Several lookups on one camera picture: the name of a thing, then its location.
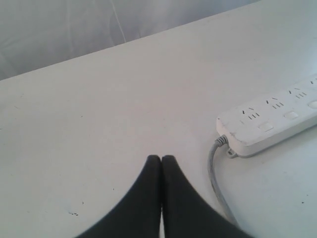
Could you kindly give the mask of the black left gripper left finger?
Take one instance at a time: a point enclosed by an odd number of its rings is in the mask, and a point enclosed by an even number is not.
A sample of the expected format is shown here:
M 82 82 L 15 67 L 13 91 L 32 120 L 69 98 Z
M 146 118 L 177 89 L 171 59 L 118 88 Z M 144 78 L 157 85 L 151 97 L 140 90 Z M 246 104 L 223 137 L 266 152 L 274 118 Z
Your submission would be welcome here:
M 161 218 L 161 160 L 149 155 L 124 197 L 79 238 L 158 238 Z

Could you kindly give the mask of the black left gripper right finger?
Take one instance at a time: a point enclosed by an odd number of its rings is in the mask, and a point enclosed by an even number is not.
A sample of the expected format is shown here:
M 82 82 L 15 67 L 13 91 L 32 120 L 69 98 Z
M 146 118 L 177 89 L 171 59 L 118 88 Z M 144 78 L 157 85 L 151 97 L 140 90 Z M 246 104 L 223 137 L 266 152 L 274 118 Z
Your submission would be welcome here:
M 196 192 L 176 158 L 161 160 L 161 203 L 166 238 L 249 238 Z

